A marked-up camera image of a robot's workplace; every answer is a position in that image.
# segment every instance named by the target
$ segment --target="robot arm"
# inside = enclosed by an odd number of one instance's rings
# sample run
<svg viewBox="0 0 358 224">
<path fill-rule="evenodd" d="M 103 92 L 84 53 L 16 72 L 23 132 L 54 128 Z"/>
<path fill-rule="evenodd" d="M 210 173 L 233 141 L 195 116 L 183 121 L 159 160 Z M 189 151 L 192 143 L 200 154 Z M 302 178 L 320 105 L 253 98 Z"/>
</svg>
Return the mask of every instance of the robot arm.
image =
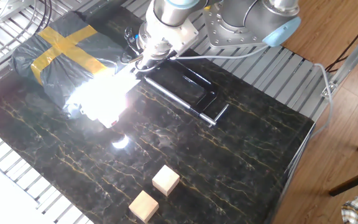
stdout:
<svg viewBox="0 0 358 224">
<path fill-rule="evenodd" d="M 138 69 L 152 68 L 161 60 L 179 57 L 198 40 L 188 19 L 197 10 L 219 4 L 219 25 L 228 35 L 242 31 L 269 46 L 282 44 L 300 25 L 297 0 L 153 0 L 139 29 L 137 47 L 142 49 Z"/>
</svg>

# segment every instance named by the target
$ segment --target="metal grate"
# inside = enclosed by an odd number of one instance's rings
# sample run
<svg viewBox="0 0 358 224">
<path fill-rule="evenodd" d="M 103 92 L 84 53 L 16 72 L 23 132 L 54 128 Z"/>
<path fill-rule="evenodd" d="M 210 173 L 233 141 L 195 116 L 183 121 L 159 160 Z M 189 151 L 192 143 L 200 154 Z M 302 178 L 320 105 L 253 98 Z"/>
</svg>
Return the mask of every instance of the metal grate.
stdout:
<svg viewBox="0 0 358 224">
<path fill-rule="evenodd" d="M 85 6 L 89 2 L 91 0 L 52 0 L 51 21 L 58 19 L 70 10 Z M 29 7 L 0 23 L 0 58 L 12 52 L 34 34 L 42 19 L 44 6 L 44 0 L 34 0 Z"/>
<path fill-rule="evenodd" d="M 128 0 L 122 6 L 144 20 L 149 4 L 150 0 Z M 258 49 L 211 48 L 202 12 L 194 12 L 189 19 L 200 33 L 199 41 L 191 48 L 200 55 L 238 56 Z M 284 47 L 268 47 L 251 57 L 237 60 L 209 60 L 313 121 L 328 103 L 320 95 L 325 88 L 321 70 Z"/>
<path fill-rule="evenodd" d="M 0 171 L 34 199 L 37 202 L 36 209 L 51 222 L 93 224 L 1 138 Z"/>
</svg>

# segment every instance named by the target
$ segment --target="black marble surface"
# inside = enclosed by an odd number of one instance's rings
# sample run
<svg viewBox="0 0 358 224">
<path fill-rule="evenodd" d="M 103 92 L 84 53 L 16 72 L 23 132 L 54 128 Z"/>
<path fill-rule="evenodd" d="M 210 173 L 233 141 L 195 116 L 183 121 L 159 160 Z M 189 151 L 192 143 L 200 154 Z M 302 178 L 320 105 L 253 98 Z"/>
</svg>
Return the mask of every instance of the black marble surface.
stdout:
<svg viewBox="0 0 358 224">
<path fill-rule="evenodd" d="M 123 8 L 104 12 L 89 23 L 125 44 L 123 30 L 140 21 Z M 104 129 L 86 117 L 67 119 L 38 84 L 24 81 L 0 100 L 0 137 L 94 223 L 141 223 L 128 206 L 142 190 L 160 205 L 149 223 L 263 223 L 313 122 L 209 60 L 183 63 L 219 86 L 206 114 L 229 104 L 214 128 L 145 82 L 129 93 L 132 106 L 120 121 Z M 194 99 L 176 73 L 165 66 L 155 75 Z M 115 148 L 124 134 L 128 145 Z M 152 186 L 163 165 L 180 175 L 169 197 Z"/>
</svg>

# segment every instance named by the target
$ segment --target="yellow tape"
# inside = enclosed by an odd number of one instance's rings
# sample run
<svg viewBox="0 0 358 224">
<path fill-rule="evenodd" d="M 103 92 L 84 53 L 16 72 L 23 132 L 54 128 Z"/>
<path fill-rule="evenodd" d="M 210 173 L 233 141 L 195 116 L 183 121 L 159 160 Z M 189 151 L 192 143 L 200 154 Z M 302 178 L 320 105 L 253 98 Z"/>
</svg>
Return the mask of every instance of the yellow tape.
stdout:
<svg viewBox="0 0 358 224">
<path fill-rule="evenodd" d="M 97 31 L 91 26 L 86 26 L 65 38 L 50 27 L 47 27 L 40 32 L 38 35 L 50 43 L 52 47 L 35 59 L 31 64 L 31 70 L 37 81 L 42 85 L 41 71 L 60 54 L 65 54 L 92 74 L 107 69 L 96 58 L 90 56 L 83 49 L 76 46 L 81 40 L 88 38 L 95 33 L 97 33 Z"/>
</svg>

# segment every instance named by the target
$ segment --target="wooden block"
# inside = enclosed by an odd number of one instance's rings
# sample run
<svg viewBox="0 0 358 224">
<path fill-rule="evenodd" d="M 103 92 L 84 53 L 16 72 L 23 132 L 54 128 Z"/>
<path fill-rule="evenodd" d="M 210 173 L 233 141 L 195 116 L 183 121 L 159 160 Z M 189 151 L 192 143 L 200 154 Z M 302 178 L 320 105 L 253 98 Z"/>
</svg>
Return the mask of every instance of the wooden block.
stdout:
<svg viewBox="0 0 358 224">
<path fill-rule="evenodd" d="M 153 178 L 153 186 L 168 196 L 178 185 L 179 175 L 164 165 Z"/>
<path fill-rule="evenodd" d="M 158 202 L 142 190 L 142 192 L 129 205 L 129 209 L 144 223 L 147 223 L 157 211 Z"/>
</svg>

